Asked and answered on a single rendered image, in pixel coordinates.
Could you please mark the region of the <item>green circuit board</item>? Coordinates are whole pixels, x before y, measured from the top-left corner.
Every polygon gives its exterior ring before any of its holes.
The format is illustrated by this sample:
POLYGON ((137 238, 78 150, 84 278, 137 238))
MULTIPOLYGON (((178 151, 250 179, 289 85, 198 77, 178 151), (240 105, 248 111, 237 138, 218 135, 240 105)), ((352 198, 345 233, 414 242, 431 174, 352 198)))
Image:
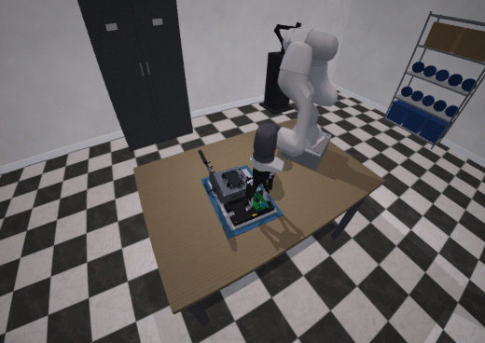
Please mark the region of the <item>green circuit board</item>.
POLYGON ((263 197, 259 192, 258 193, 256 192, 253 198, 254 198, 253 207, 256 210, 256 212, 269 208, 268 203, 263 199, 263 197))

